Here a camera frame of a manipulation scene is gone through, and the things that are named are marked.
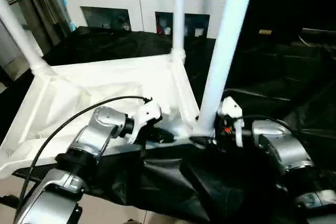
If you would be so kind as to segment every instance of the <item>glass cabinet door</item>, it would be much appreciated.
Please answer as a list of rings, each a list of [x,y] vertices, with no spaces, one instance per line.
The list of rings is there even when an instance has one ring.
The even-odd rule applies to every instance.
[[[127,9],[81,7],[89,27],[112,28],[131,31],[130,16]]]
[[[144,31],[172,34],[174,0],[140,0]],[[185,36],[217,38],[225,0],[185,0]]]
[[[143,31],[140,0],[66,0],[76,27]]]
[[[155,12],[156,33],[173,34],[173,13]],[[207,36],[210,15],[207,14],[185,14],[184,36]]]

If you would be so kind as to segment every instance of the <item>black fabric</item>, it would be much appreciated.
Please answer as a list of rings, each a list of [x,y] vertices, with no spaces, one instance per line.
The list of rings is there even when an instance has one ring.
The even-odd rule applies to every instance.
[[[214,43],[205,38],[185,41],[185,69],[198,105]],[[171,45],[169,37],[156,34],[80,27],[45,59],[64,65],[142,57],[169,53]],[[333,52],[321,48],[275,44],[238,48],[224,95],[233,96],[244,114],[271,115],[300,129],[313,160],[336,170],[333,57]],[[32,79],[28,71],[0,95],[0,102],[11,107],[2,120],[1,137]],[[41,180],[52,167],[37,167],[33,180]],[[15,174],[25,177],[27,169]],[[330,179],[336,182],[332,172]],[[299,217],[286,195],[270,185],[271,169],[260,153],[213,153],[182,145],[103,157],[88,193],[195,222],[240,223],[245,218],[296,223]]]

